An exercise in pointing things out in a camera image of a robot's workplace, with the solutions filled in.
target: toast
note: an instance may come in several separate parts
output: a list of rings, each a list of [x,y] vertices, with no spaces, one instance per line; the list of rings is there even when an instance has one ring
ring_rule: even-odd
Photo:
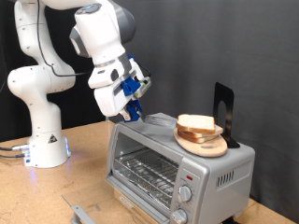
[[[190,137],[188,136],[186,133],[183,133],[181,131],[178,131],[178,136],[190,141],[190,142],[194,142],[194,143],[204,143],[206,141],[209,141],[209,140],[212,140],[214,138],[217,138],[219,135],[216,134],[216,135],[211,135],[211,136],[208,136],[208,137],[202,137],[202,138],[193,138],[193,137]]]
[[[190,133],[215,133],[215,119],[203,115],[179,115],[178,130]]]
[[[220,126],[218,126],[218,125],[215,125],[215,133],[214,134],[208,134],[208,133],[190,133],[190,132],[183,132],[183,133],[185,133],[188,136],[193,137],[193,138],[202,138],[202,137],[209,137],[209,136],[212,136],[212,135],[222,134],[223,133],[223,128],[220,127]]]

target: black plate holder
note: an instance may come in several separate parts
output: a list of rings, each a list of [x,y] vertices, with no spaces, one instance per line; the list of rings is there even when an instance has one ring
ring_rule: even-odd
[[[240,147],[240,145],[231,137],[234,98],[235,95],[231,89],[221,85],[219,82],[216,82],[213,117],[215,119],[215,124],[218,124],[219,104],[221,101],[223,101],[226,107],[226,116],[225,116],[225,129],[222,134],[222,137],[225,139],[228,148]]]

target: wooden table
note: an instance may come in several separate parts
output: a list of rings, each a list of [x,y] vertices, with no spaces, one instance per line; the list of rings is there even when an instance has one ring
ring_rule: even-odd
[[[73,211],[62,195],[105,179],[108,143],[113,125],[111,121],[103,121],[63,130],[72,156],[56,168],[25,167],[23,159],[1,158],[0,224],[70,223]],[[26,141],[27,138],[13,140],[0,143],[0,147],[25,144]],[[2,151],[1,154],[20,152]],[[237,221],[242,224],[294,224],[253,200],[249,201],[249,206]]]

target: control knob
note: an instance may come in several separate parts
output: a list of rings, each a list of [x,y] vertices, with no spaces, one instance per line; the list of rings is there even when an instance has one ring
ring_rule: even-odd
[[[176,212],[174,212],[171,217],[177,224],[187,223],[187,214],[182,209],[179,209]]]
[[[178,189],[178,200],[180,203],[188,202],[192,197],[191,190],[187,186]]]

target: led light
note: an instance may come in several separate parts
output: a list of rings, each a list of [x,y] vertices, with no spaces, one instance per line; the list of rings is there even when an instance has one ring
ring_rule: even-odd
[[[67,137],[65,137],[64,139],[65,139],[65,144],[66,144],[67,157],[70,157],[72,155],[72,152],[69,150],[69,145],[68,145],[68,142],[67,142]]]

